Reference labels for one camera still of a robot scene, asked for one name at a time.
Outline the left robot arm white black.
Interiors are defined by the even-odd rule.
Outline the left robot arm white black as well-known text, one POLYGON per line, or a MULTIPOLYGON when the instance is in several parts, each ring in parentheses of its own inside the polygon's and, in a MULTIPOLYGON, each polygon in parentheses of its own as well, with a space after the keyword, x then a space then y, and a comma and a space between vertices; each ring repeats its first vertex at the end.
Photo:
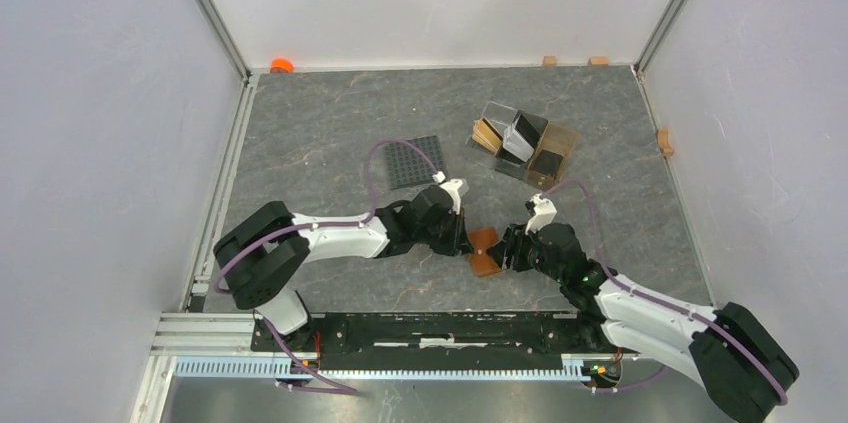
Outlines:
POLYGON ((423 245, 433 253, 471 253, 461 199, 468 185, 450 179, 371 213, 315 217, 290 211, 281 201, 265 204, 214 246, 217 291, 242 310, 271 322, 290 350, 306 348, 314 324, 305 303, 287 284, 306 263, 342 257, 389 258, 423 245))

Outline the brown leather card holder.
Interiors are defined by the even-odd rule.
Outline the brown leather card holder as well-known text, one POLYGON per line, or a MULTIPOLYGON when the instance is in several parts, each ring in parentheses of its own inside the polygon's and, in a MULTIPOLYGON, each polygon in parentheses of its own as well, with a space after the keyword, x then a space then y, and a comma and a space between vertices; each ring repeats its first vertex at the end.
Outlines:
POLYGON ((469 240, 472 245, 469 264, 473 274, 478 278, 486 278, 500 273, 502 269, 488 254, 488 250, 499 241, 496 229, 486 227, 472 231, 469 240))

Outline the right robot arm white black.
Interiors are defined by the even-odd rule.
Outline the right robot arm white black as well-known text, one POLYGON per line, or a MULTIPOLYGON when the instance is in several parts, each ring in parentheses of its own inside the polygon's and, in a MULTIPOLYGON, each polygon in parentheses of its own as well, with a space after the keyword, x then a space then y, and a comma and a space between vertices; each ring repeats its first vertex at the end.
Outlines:
POLYGON ((569 224, 538 231, 510 225, 485 250, 501 269, 535 270, 554 280, 577 309, 580 343, 610 344, 651 358, 703 388, 736 422, 762 422, 787 403, 800 370, 746 307, 687 303, 636 284, 590 258, 569 224))

